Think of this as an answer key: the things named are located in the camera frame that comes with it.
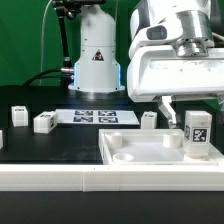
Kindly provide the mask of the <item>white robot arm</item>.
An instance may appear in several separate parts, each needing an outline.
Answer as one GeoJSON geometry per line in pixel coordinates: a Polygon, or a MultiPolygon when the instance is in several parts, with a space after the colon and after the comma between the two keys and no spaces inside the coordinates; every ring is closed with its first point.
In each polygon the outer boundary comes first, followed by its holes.
{"type": "Polygon", "coordinates": [[[97,4],[81,7],[81,56],[69,88],[109,94],[125,89],[134,102],[159,103],[172,124],[172,101],[224,103],[224,13],[218,0],[140,0],[130,18],[127,83],[116,64],[115,21],[97,4]]]}

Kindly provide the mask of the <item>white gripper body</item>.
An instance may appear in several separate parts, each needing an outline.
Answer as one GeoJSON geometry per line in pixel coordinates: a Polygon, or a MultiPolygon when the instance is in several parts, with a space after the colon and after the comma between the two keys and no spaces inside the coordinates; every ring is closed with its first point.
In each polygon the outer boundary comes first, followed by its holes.
{"type": "Polygon", "coordinates": [[[139,48],[128,66],[127,90],[134,102],[223,95],[224,49],[211,48],[208,57],[177,57],[171,45],[139,48]]]}

